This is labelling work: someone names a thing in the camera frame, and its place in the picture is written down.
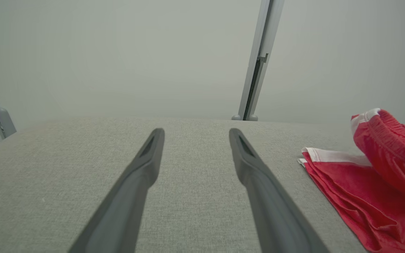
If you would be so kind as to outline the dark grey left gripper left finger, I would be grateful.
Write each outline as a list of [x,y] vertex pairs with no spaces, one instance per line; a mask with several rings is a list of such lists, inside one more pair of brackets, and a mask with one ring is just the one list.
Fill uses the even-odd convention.
[[71,253],[133,253],[148,189],[156,182],[165,140],[154,129],[69,249]]

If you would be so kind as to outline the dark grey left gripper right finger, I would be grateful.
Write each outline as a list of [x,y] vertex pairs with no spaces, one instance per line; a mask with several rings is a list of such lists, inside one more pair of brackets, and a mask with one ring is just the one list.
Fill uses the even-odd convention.
[[246,188],[263,253],[327,253],[328,248],[246,136],[229,131],[235,171]]

